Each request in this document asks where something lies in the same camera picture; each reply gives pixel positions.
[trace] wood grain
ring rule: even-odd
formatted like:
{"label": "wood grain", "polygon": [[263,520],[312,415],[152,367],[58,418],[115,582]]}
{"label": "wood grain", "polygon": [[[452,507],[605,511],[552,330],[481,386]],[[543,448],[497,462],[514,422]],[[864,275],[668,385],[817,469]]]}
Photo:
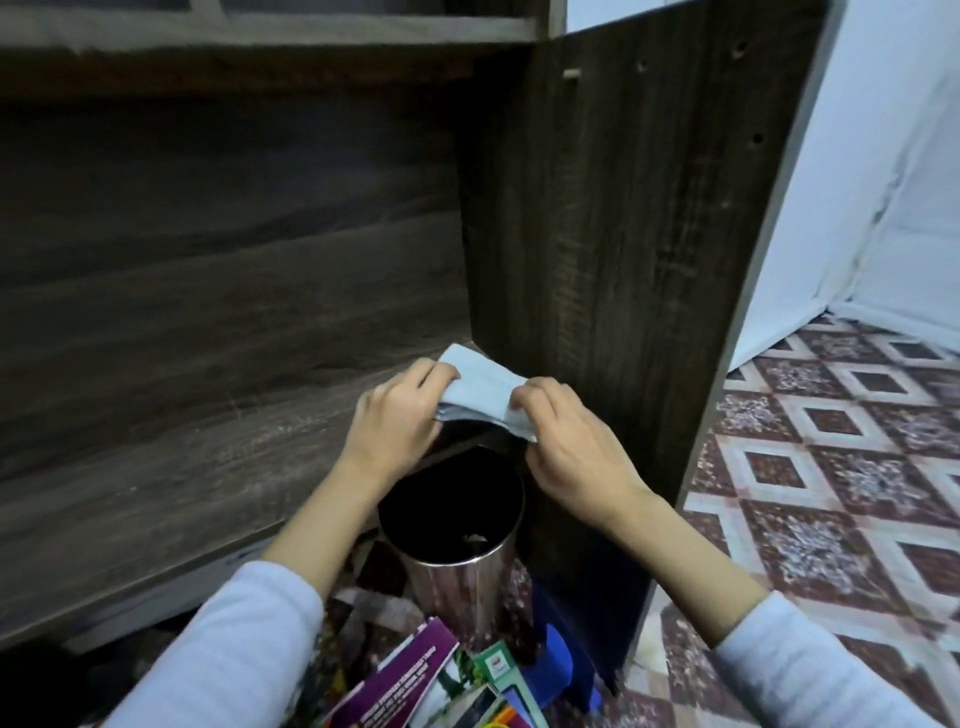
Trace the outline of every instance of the wood grain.
{"label": "wood grain", "polygon": [[133,53],[163,48],[523,43],[532,19],[445,15],[200,15],[83,8],[0,8],[0,48]]}
{"label": "wood grain", "polygon": [[8,109],[0,159],[0,642],[262,538],[468,339],[441,89]]}
{"label": "wood grain", "polygon": [[[475,342],[571,384],[674,503],[776,214],[775,180],[789,174],[827,10],[683,3],[480,60],[461,87]],[[649,575],[531,501],[521,554],[615,684]]]}
{"label": "wood grain", "polygon": [[468,78],[474,61],[511,44],[166,48],[77,54],[0,48],[0,102],[289,93]]}

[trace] wooden shelf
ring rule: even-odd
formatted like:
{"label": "wooden shelf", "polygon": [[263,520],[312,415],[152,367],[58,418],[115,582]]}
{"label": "wooden shelf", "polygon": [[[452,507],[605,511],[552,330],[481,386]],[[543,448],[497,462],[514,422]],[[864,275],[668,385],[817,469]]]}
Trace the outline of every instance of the wooden shelf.
{"label": "wooden shelf", "polygon": [[531,43],[524,17],[0,8],[0,101],[436,83]]}
{"label": "wooden shelf", "polygon": [[396,47],[528,43],[522,17],[240,12],[194,2],[190,12],[0,9],[0,48],[137,53],[164,49]]}

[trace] folded cloth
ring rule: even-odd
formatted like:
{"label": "folded cloth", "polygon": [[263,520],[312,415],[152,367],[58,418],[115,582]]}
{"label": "folded cloth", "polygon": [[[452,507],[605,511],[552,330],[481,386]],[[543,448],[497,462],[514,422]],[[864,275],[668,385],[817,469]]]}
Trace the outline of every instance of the folded cloth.
{"label": "folded cloth", "polygon": [[510,408],[510,393],[526,381],[501,367],[482,353],[452,344],[440,357],[460,372],[460,378],[446,388],[437,407],[437,419],[479,420],[505,427],[517,437],[537,442],[527,413]]}

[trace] metal trash can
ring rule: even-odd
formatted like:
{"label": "metal trash can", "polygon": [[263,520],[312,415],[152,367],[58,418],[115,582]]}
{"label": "metal trash can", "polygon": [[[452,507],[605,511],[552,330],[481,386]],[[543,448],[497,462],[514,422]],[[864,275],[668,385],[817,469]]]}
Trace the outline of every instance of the metal trash can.
{"label": "metal trash can", "polygon": [[400,480],[378,507],[417,602],[465,645],[488,635],[514,562],[523,481],[476,447]]}

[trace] blue plastic stool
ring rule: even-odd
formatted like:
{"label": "blue plastic stool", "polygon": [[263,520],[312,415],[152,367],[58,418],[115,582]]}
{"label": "blue plastic stool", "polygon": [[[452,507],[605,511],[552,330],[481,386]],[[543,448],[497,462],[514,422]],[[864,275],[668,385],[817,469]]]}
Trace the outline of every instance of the blue plastic stool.
{"label": "blue plastic stool", "polygon": [[541,709],[563,694],[582,713],[598,710],[601,698],[593,687],[593,663],[573,640],[553,601],[536,582],[533,593],[534,629],[545,649],[534,666],[522,670],[530,693]]}

